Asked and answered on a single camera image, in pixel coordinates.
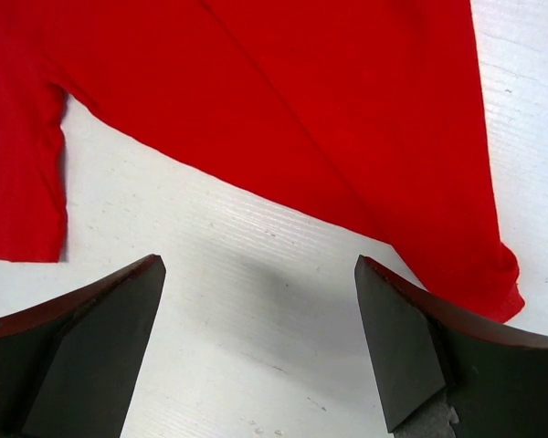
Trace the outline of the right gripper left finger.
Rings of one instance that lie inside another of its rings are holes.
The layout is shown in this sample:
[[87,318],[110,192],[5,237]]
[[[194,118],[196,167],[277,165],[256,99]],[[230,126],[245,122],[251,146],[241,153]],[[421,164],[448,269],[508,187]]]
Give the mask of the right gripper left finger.
[[0,318],[0,437],[118,437],[160,304],[148,255]]

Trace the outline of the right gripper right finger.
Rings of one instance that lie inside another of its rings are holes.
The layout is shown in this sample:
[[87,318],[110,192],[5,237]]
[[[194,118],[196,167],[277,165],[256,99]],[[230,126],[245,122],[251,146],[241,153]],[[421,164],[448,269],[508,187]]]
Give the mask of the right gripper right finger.
[[548,437],[548,336],[460,308],[366,256],[354,275],[388,432]]

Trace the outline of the red t-shirt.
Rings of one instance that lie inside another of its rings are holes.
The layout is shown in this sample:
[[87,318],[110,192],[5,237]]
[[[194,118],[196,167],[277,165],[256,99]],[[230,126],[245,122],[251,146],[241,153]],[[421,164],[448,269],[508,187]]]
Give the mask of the red t-shirt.
[[468,1],[0,1],[0,260],[55,263],[68,97],[135,140],[391,245],[505,322]]

